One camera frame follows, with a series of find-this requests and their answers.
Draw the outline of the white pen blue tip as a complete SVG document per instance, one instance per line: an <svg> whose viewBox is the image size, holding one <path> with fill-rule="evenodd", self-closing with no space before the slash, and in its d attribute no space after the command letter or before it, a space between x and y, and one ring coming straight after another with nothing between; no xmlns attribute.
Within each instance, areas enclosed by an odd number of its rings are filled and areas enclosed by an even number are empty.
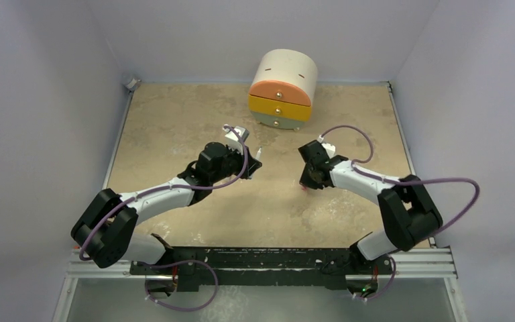
<svg viewBox="0 0 515 322"><path fill-rule="evenodd" d="M259 147L258 151L256 152L255 159L260 160L262 155L262 146Z"/></svg>

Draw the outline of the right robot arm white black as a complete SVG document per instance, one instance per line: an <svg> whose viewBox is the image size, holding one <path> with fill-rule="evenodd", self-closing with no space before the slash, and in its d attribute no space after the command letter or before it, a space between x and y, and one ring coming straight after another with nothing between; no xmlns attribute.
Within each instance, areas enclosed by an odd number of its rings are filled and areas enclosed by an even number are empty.
<svg viewBox="0 0 515 322"><path fill-rule="evenodd" d="M417 176L386 178L336 155L332 145L316 140L298 151L305 163L302 186L350 191L380 209L382 230L369 233L349 248L349 263L356 272L367 272L386 254L411 250L443 226L439 210Z"/></svg>

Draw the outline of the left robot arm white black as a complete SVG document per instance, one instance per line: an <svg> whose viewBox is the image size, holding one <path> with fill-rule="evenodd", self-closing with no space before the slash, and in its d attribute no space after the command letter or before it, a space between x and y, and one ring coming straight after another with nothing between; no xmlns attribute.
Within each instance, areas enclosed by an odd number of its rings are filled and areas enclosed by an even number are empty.
<svg viewBox="0 0 515 322"><path fill-rule="evenodd" d="M171 246L156 234L135 232L136 226L167 211L195 205L216 189L250 179L261 167L258 157L247 148L211 142L197 160L168 182L132 193L103 189L70 232L80 247L78 256L99 268L129 260L147 264L156 274L165 274L173 265Z"/></svg>

